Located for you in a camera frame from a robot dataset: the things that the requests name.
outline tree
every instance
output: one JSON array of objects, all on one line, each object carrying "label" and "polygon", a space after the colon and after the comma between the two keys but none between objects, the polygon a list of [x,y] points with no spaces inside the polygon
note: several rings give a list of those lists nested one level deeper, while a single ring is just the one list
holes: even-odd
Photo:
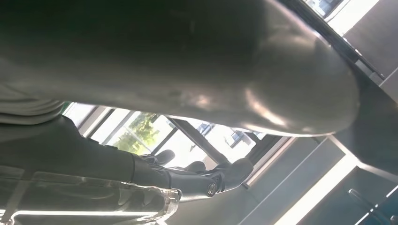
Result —
[{"label": "tree", "polygon": [[123,151],[143,155],[147,153],[147,149],[135,137],[140,139],[146,146],[151,146],[156,142],[158,130],[154,130],[153,122],[158,119],[159,115],[154,113],[141,113],[129,126],[128,132],[119,137],[115,146]]}]

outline window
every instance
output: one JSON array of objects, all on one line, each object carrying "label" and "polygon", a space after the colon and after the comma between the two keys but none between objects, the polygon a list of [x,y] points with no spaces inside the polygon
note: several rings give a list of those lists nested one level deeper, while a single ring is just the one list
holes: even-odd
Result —
[{"label": "window", "polygon": [[159,153],[164,150],[172,150],[176,155],[166,167],[186,167],[195,161],[204,162],[207,170],[213,169],[217,165],[181,131],[177,131],[164,144]]},{"label": "window", "polygon": [[242,131],[200,120],[187,121],[232,163],[244,158],[256,144]]},{"label": "window", "polygon": [[76,127],[79,127],[94,108],[94,105],[71,103],[62,114],[71,119]]},{"label": "window", "polygon": [[322,18],[329,16],[341,2],[343,0],[305,0],[305,3]]},{"label": "window", "polygon": [[[75,124],[90,121],[84,136],[100,144],[112,145],[137,155],[173,151],[175,158],[166,167],[186,167],[195,161],[202,161],[210,170],[217,166],[212,159],[233,163],[246,157],[250,151],[257,150],[254,146],[266,135],[185,118],[188,122],[185,122],[186,125],[191,127],[187,132],[180,130],[182,127],[176,127],[175,121],[164,115],[109,107],[101,113],[95,113],[100,107],[72,103],[65,115],[73,118]],[[196,132],[196,137],[189,135],[189,132]]]}]

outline green foliage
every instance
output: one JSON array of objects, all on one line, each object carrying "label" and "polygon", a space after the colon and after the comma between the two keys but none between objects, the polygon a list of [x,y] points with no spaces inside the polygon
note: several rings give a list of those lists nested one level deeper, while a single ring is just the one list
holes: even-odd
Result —
[{"label": "green foliage", "polygon": [[120,150],[135,153],[137,155],[147,154],[148,151],[135,137],[135,134],[146,146],[156,142],[158,130],[154,130],[153,122],[159,117],[153,113],[141,113],[129,126],[131,132],[126,132],[119,137],[115,146]]}]

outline grey fabric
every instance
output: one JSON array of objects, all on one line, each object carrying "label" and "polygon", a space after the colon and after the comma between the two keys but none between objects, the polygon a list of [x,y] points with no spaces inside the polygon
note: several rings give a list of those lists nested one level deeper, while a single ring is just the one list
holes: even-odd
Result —
[{"label": "grey fabric", "polygon": [[0,84],[0,123],[34,125],[61,113],[63,101],[39,100]]}]

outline metal bolt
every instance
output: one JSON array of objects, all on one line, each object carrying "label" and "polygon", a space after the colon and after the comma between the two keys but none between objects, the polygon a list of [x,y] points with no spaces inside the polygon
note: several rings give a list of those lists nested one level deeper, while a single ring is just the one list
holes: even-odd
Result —
[{"label": "metal bolt", "polygon": [[209,197],[213,197],[215,195],[217,191],[217,186],[214,183],[209,184],[209,186],[207,187],[207,195]]}]

